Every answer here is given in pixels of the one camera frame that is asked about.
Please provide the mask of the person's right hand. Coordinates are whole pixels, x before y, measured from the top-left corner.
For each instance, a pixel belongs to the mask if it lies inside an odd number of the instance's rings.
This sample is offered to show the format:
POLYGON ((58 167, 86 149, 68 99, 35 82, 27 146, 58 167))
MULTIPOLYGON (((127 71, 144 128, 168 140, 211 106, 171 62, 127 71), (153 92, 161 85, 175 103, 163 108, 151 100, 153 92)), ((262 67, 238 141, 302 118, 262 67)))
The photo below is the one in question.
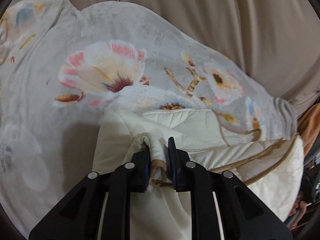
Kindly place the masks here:
POLYGON ((297 212, 299 212, 299 214, 296 217, 296 219, 299 221, 306 213, 307 206, 308 204, 306 202, 297 199, 289 216, 295 215, 297 212))

